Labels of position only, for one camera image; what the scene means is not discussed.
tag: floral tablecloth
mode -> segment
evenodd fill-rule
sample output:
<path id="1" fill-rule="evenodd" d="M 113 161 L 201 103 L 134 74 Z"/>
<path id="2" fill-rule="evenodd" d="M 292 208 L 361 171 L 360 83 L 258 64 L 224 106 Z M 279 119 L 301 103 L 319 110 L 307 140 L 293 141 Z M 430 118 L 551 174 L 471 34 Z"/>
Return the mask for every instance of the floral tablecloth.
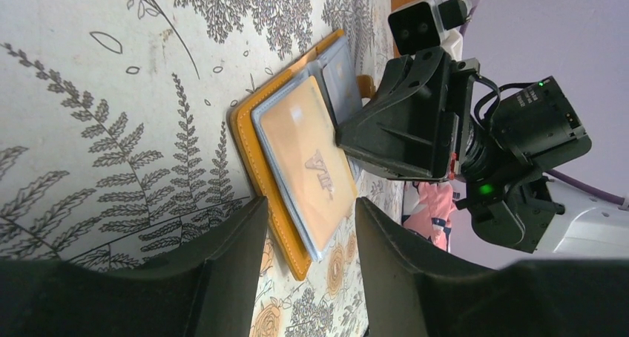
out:
<path id="1" fill-rule="evenodd" d="M 139 266 L 252 195 L 225 119 L 343 28 L 357 73 L 392 57 L 390 0 L 1 0 L 0 257 Z M 399 219 L 401 185 L 368 174 Z M 353 217 L 298 283 L 273 238 L 252 336 L 360 336 Z"/>

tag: wallet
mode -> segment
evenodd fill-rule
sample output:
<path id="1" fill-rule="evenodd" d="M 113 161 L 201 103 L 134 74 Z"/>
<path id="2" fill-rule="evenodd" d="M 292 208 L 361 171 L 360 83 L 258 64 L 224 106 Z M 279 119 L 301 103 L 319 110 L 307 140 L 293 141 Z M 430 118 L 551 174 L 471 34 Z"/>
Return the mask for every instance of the wallet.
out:
<path id="1" fill-rule="evenodd" d="M 322 261 L 358 193 L 315 76 L 302 71 L 258 105 L 251 120 L 306 250 Z"/>
<path id="2" fill-rule="evenodd" d="M 248 99 L 242 101 L 229 116 L 231 132 L 251 179 L 251 184 L 259 196 L 266 196 L 268 199 L 271 231 L 279 243 L 280 251 L 289 265 L 293 277 L 297 281 L 306 279 L 312 258 L 291 219 L 269 163 L 266 161 L 251 120 L 251 111 L 291 81 L 309 62 L 316 60 L 343 35 L 342 30 L 336 30 L 327 36 L 286 70 L 267 82 Z M 357 76 L 357 81 L 361 97 L 373 97 L 375 93 L 373 79 L 367 75 L 360 75 Z"/>

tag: card holder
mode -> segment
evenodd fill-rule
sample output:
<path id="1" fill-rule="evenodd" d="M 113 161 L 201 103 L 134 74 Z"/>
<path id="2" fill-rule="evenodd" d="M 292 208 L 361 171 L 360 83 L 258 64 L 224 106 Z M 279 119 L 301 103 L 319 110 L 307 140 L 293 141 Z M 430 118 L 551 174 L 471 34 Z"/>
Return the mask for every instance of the card holder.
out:
<path id="1" fill-rule="evenodd" d="M 279 242 L 280 251 L 283 253 L 286 263 L 297 281 L 306 279 L 312 259 L 289 215 L 269 164 L 260 147 L 260 141 L 251 121 L 251 110 L 282 88 L 295 74 L 304 69 L 309 62 L 316 60 L 325 49 L 333 45 L 341 36 L 343 36 L 342 30 L 337 30 L 327 36 L 288 69 L 240 103 L 231 112 L 229 118 L 231 131 L 245 168 L 251 178 L 251 184 L 258 195 L 266 196 L 269 200 L 269 225 Z"/>
<path id="2" fill-rule="evenodd" d="M 304 69 L 251 112 L 286 208 L 315 261 L 323 260 L 357 196 L 327 109 L 316 77 Z"/>
<path id="3" fill-rule="evenodd" d="M 370 76 L 356 76 L 349 40 L 346 36 L 341 36 L 316 59 L 308 62 L 301 72 L 295 75 L 293 81 L 296 78 L 305 79 L 307 76 L 314 76 L 317 80 L 335 128 L 362 109 L 362 82 L 367 79 L 373 86 L 373 79 Z M 367 91 L 369 94 L 367 97 L 371 98 L 373 91 L 370 88 Z M 360 162 L 351 157 L 347 160 L 352 176 L 357 182 L 362 172 Z"/>

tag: tan leather wallet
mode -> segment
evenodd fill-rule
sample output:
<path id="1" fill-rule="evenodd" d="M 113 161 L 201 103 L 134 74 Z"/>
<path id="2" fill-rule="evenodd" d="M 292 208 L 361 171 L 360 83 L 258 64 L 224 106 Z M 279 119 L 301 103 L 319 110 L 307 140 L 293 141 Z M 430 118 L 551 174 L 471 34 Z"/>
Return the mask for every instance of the tan leather wallet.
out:
<path id="1" fill-rule="evenodd" d="M 337 30 L 327 36 L 284 72 L 271 79 L 249 98 L 242 101 L 230 115 L 231 131 L 240 156 L 251 178 L 254 190 L 258 195 L 266 196 L 269 201 L 269 224 L 271 230 L 278 240 L 280 250 L 297 281 L 306 279 L 312 259 L 303 245 L 297 228 L 284 205 L 269 164 L 266 162 L 264 152 L 260 147 L 260 142 L 251 122 L 251 110 L 282 88 L 294 74 L 299 73 L 308 62 L 315 60 L 343 34 L 342 30 Z M 361 95 L 371 97 L 374 92 L 371 77 L 359 76 L 358 79 Z"/>

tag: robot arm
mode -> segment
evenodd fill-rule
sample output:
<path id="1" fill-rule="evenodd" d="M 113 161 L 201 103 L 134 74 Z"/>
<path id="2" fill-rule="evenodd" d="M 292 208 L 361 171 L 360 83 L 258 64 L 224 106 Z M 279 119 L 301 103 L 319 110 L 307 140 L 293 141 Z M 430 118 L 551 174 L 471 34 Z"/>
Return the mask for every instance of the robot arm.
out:
<path id="1" fill-rule="evenodd" d="M 498 87 L 476 59 L 452 60 L 442 44 L 470 11 L 470 0 L 420 0 L 392 13 L 402 57 L 386 64 L 373 103 L 339 126 L 337 144 L 381 177 L 464 181 L 467 198 L 457 207 L 470 211 L 474 232 L 533 252 L 546 228 L 534 212 L 549 220 L 564 213 L 543 173 L 592 142 L 553 77 Z M 472 109 L 474 82 L 492 91 Z M 511 88 L 520 91 L 502 99 Z"/>

